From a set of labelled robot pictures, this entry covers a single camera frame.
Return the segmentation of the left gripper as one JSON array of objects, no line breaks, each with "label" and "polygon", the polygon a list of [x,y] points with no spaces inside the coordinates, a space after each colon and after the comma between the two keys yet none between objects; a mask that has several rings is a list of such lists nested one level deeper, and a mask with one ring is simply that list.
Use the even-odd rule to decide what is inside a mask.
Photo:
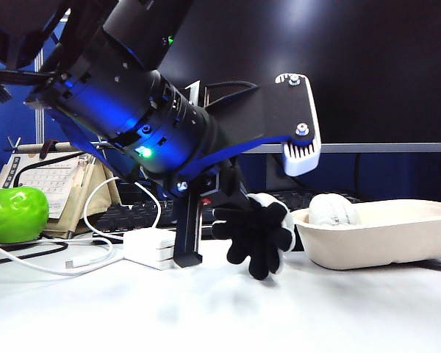
[{"label": "left gripper", "polygon": [[198,248],[204,199],[210,207],[251,210],[237,156],[271,142],[264,138],[241,143],[225,138],[177,138],[161,146],[163,186],[173,199],[177,220],[173,260],[179,267],[202,263]]}]

